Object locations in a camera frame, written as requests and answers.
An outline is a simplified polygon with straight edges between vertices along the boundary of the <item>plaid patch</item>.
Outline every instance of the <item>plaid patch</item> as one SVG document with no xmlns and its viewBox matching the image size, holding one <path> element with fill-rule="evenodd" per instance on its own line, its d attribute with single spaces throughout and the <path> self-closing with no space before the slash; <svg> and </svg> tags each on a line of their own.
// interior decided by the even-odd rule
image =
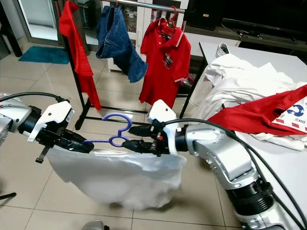
<svg viewBox="0 0 307 230">
<path fill-rule="evenodd" d="M 167 69 L 173 64 L 173 60 L 168 53 L 164 54 L 163 63 Z"/>
</svg>

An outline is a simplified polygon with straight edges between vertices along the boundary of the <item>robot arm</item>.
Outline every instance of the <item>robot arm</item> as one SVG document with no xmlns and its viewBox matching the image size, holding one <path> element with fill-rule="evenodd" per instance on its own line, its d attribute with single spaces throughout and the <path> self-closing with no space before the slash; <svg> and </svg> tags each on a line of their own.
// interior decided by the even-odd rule
<svg viewBox="0 0 307 230">
<path fill-rule="evenodd" d="M 0 104 L 0 145 L 9 132 L 28 136 L 28 141 L 38 141 L 44 149 L 36 162 L 42 163 L 49 148 L 54 145 L 64 149 L 89 153 L 94 145 L 84 143 L 85 138 L 66 129 L 74 111 L 68 101 L 62 100 L 41 110 L 27 106 L 18 98 Z M 152 126 L 132 127 L 130 132 L 138 136 L 151 136 L 153 143 L 132 140 L 123 146 L 136 152 L 177 154 L 189 151 L 210 165 L 235 208 L 242 228 L 250 230 L 290 230 L 283 211 L 272 197 L 272 187 L 264 182 L 249 154 L 237 141 L 224 131 L 210 125 L 178 124 L 162 126 L 161 122 L 176 119 L 176 114 L 163 101 L 157 101 L 148 120 Z"/>
<path fill-rule="evenodd" d="M 0 98 L 8 94 L 0 93 Z M 89 153 L 93 143 L 83 143 L 85 138 L 67 130 L 74 111 L 68 101 L 50 105 L 41 114 L 34 106 L 27 106 L 18 98 L 5 100 L 0 104 L 0 145 L 5 141 L 9 132 L 19 132 L 28 136 L 28 141 L 38 141 L 44 149 L 36 162 L 42 163 L 48 150 L 54 145 L 64 149 Z"/>
<path fill-rule="evenodd" d="M 186 125 L 182 128 L 178 124 L 161 125 L 161 122 L 175 118 L 176 114 L 164 102 L 157 101 L 148 118 L 153 126 L 130 129 L 135 135 L 153 137 L 153 144 L 135 140 L 123 146 L 138 152 L 141 146 L 142 152 L 158 156 L 189 151 L 210 165 L 226 190 L 243 229 L 292 229 L 282 207 L 272 196 L 271 184 L 261 179 L 250 155 L 239 142 L 211 125 Z"/>
</svg>

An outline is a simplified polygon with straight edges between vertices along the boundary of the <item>blue jeans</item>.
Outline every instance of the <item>blue jeans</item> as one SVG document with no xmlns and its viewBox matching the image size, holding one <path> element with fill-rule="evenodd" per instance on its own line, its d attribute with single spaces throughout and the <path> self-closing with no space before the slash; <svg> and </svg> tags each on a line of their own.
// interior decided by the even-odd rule
<svg viewBox="0 0 307 230">
<path fill-rule="evenodd" d="M 145 76 L 148 64 L 136 52 L 127 32 L 121 8 L 105 6 L 97 27 L 97 58 L 113 58 L 131 83 Z"/>
</svg>

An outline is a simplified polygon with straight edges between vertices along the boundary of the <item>red shirt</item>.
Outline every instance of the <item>red shirt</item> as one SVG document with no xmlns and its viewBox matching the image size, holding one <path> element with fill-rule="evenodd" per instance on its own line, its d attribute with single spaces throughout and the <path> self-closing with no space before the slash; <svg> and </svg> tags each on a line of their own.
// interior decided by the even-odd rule
<svg viewBox="0 0 307 230">
<path fill-rule="evenodd" d="M 208 121 L 243 133 L 271 133 L 278 136 L 306 135 L 297 129 L 272 123 L 285 110 L 307 96 L 307 85 L 253 102 L 225 108 Z"/>
<path fill-rule="evenodd" d="M 148 69 L 139 99 L 151 105 L 162 99 L 172 108 L 180 81 L 189 74 L 191 45 L 180 28 L 172 31 L 166 24 L 165 18 L 158 19 L 145 33 L 141 54 L 146 55 Z"/>
<path fill-rule="evenodd" d="M 63 14 L 59 19 L 59 31 L 68 38 L 73 63 L 75 65 L 75 72 L 78 75 L 81 91 L 86 92 L 91 104 L 97 110 L 100 110 L 101 105 L 93 80 L 94 74 L 90 64 L 88 63 L 80 34 L 72 17 L 72 13 L 74 13 L 78 8 L 79 6 L 73 4 L 71 1 L 65 2 Z"/>
</svg>

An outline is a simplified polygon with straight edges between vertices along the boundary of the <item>white table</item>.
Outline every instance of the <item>white table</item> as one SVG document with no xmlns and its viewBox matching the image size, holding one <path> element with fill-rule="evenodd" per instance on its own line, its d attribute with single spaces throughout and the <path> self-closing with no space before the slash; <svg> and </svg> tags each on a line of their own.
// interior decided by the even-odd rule
<svg viewBox="0 0 307 230">
<path fill-rule="evenodd" d="M 211 63 L 215 59 L 217 45 L 200 43 L 200 47 L 207 62 Z M 296 56 L 233 46 L 229 46 L 229 52 L 240 59 L 248 61 L 256 67 L 270 62 L 278 72 L 284 72 L 288 77 L 292 78 L 294 82 L 307 81 L 307 65 Z M 238 133 L 238 136 L 254 147 L 268 162 L 294 196 L 305 216 L 307 216 L 307 150 L 305 149 L 303 152 L 295 151 L 266 141 L 258 141 L 252 136 L 244 133 Z M 258 162 L 265 177 L 272 183 L 276 194 L 295 214 L 298 220 L 300 220 L 295 208 L 282 188 L 263 164 L 260 161 Z M 293 229 L 298 229 L 294 222 L 291 223 L 295 226 Z"/>
</svg>

